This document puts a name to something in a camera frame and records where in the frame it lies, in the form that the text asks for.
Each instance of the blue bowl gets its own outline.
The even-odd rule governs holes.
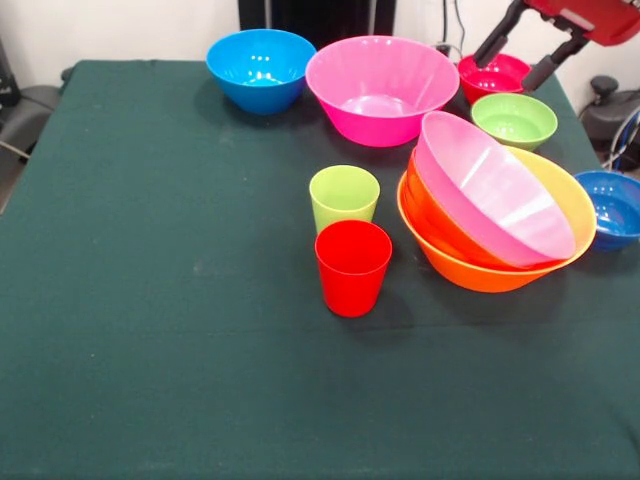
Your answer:
[[[243,110],[270,115],[286,110],[304,88],[304,71],[316,49],[295,33],[243,30],[218,40],[207,66]]]
[[[593,248],[611,251],[640,238],[640,182],[616,172],[593,171],[575,176],[591,197],[598,217]]]

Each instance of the cup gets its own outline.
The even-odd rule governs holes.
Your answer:
[[[370,172],[351,165],[334,165],[309,182],[316,233],[347,219],[370,222],[380,196],[380,184]]]
[[[389,235],[370,222],[342,220],[322,230],[315,251],[329,310],[348,318],[371,311],[392,250]]]

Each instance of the orange bowl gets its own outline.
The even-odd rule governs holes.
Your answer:
[[[402,220],[411,230],[431,265],[449,281],[477,292],[508,292],[565,267],[587,251],[596,234],[596,215],[591,199],[569,173],[540,155],[514,147],[507,148],[544,184],[566,215],[576,238],[576,253],[571,258],[532,270],[497,270],[455,258],[428,242],[417,232],[407,217],[404,195],[406,173],[398,184],[396,200]]]
[[[458,260],[499,270],[523,270],[484,249],[449,216],[420,178],[415,154],[414,148],[407,167],[405,213],[420,236]]]

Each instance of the red bowl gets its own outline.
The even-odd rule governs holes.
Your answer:
[[[504,53],[496,55],[482,69],[477,67],[472,55],[458,63],[460,84],[471,104],[491,93],[522,93],[522,80],[530,71],[530,65]]]

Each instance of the black cabinet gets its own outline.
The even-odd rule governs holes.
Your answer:
[[[391,35],[396,0],[238,0],[241,29],[264,28],[269,16],[272,28],[297,33],[316,48],[369,33],[372,5],[373,33]]]

